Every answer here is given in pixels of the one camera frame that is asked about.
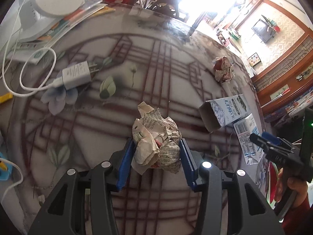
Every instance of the red sleeve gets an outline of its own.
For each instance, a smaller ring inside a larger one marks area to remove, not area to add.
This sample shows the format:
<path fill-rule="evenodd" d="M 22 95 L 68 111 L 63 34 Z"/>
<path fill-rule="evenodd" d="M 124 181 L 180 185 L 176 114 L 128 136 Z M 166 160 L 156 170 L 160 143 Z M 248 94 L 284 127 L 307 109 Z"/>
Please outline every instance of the red sleeve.
<path fill-rule="evenodd" d="M 298 225 L 301 224 L 309 210 L 310 210 L 309 199 L 308 196 L 306 196 L 306 199 L 304 200 L 304 202 L 302 202 L 302 204 L 299 207 L 290 209 L 286 213 L 284 221 L 282 223 L 282 227 L 286 235 L 291 235 L 295 233 L 295 231 L 298 228 Z"/>

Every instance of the white carton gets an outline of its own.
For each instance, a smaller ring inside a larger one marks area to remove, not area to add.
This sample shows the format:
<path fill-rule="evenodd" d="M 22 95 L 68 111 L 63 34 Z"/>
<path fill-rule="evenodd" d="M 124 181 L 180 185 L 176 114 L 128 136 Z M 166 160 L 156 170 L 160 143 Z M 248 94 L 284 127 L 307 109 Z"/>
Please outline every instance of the white carton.
<path fill-rule="evenodd" d="M 252 133 L 260 135 L 253 115 L 250 114 L 246 118 L 234 123 L 234 128 L 245 157 L 245 163 L 247 165 L 258 164 L 263 156 L 263 150 L 249 139 Z"/>
<path fill-rule="evenodd" d="M 251 113 L 244 95 L 206 101 L 199 108 L 199 112 L 209 132 L 218 130 Z"/>

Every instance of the crumpled brown paper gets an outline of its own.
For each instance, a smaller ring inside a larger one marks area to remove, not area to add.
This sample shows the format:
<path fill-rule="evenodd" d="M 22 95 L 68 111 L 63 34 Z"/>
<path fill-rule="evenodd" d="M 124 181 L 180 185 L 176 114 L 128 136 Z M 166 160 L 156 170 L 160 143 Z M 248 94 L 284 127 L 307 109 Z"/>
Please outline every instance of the crumpled brown paper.
<path fill-rule="evenodd" d="M 138 105 L 138 111 L 141 119 L 132 127 L 137 148 L 131 166 L 141 175 L 149 168 L 177 173 L 182 165 L 178 146 L 182 135 L 176 123 L 170 117 L 164 119 L 159 108 L 145 102 Z"/>
<path fill-rule="evenodd" d="M 217 82 L 228 82 L 235 76 L 233 65 L 227 57 L 217 58 L 214 70 Z"/>

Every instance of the blue object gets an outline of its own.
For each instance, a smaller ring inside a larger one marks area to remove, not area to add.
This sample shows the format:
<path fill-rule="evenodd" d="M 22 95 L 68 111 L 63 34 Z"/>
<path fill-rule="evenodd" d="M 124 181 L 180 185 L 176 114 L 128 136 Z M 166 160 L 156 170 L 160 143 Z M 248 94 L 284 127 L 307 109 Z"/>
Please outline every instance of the blue object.
<path fill-rule="evenodd" d="M 193 191 L 197 191 L 198 187 L 202 184 L 202 181 L 199 179 L 198 166 L 185 139 L 179 141 L 179 147 L 180 160 L 182 162 L 187 184 Z"/>
<path fill-rule="evenodd" d="M 126 184 L 126 180 L 127 180 L 128 173 L 130 170 L 131 161 L 133 160 L 135 150 L 136 150 L 135 141 L 131 139 L 125 151 L 121 165 L 118 169 L 118 182 L 116 184 L 118 191 L 120 191 Z"/>
<path fill-rule="evenodd" d="M 6 159 L 1 152 L 0 152 L 0 157 L 3 159 Z M 12 173 L 12 165 L 6 164 L 6 166 L 7 166 L 7 171 L 0 169 L 0 181 L 8 180 Z"/>
<path fill-rule="evenodd" d="M 267 141 L 271 142 L 272 144 L 274 144 L 276 146 L 280 146 L 282 144 L 280 138 L 277 138 L 268 132 L 263 132 L 262 138 L 266 139 Z"/>

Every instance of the flower pattern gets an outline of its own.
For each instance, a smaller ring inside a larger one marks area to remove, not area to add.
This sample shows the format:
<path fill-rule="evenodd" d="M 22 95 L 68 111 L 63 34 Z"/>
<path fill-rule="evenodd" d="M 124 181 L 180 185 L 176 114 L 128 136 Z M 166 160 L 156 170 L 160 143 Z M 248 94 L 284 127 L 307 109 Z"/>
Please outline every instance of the flower pattern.
<path fill-rule="evenodd" d="M 62 76 L 62 70 L 59 71 L 56 78 Z M 52 115 L 59 114 L 65 107 L 65 104 L 75 104 L 78 97 L 78 91 L 76 88 L 66 90 L 64 86 L 57 88 L 49 88 L 41 97 L 41 102 L 48 103 L 49 111 Z"/>

